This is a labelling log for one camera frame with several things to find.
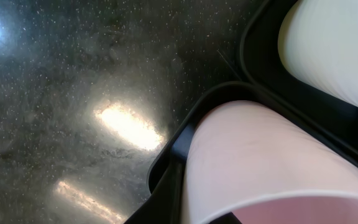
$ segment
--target white cup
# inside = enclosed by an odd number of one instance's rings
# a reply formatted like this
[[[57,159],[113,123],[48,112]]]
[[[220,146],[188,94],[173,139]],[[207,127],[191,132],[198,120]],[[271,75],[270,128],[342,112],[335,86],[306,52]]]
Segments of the white cup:
[[[358,0],[299,0],[278,36],[295,78],[358,106]]]
[[[276,112],[234,101],[191,142],[181,222],[228,212],[249,224],[358,223],[358,168]]]

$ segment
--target black plastic container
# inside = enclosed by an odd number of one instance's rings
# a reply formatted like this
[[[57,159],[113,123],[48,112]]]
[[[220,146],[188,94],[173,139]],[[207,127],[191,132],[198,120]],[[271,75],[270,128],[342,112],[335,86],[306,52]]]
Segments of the black plastic container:
[[[355,160],[352,154],[349,155],[346,148],[332,143],[314,126],[275,100],[271,94],[249,83],[227,82],[207,91],[197,101],[178,131],[158,155],[147,178],[152,195],[126,223],[180,222],[181,188],[187,154],[175,146],[181,146],[181,149],[190,146],[194,133],[192,130],[204,115],[223,103],[236,100],[254,101],[269,107],[358,167],[358,160]],[[238,223],[238,220],[234,215],[229,214],[213,223],[219,222]]]
[[[358,161],[358,107],[297,80],[280,61],[278,33],[296,2],[263,1],[242,34],[237,64],[243,79],[266,91]]]

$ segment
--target white cylinder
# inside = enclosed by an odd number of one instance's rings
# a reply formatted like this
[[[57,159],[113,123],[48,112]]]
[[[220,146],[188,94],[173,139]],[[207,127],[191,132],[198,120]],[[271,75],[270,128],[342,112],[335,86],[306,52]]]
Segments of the white cylinder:
[[[278,53],[295,78],[358,106],[358,0],[299,0],[282,23]]]
[[[358,224],[358,168],[258,103],[226,103],[193,136],[181,223],[228,212],[252,224]]]

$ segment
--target black granite countertop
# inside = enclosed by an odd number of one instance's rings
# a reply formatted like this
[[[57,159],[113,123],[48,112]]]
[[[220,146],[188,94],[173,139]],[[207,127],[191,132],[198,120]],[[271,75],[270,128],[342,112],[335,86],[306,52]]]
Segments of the black granite countertop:
[[[0,223],[123,223],[256,4],[0,1]]]

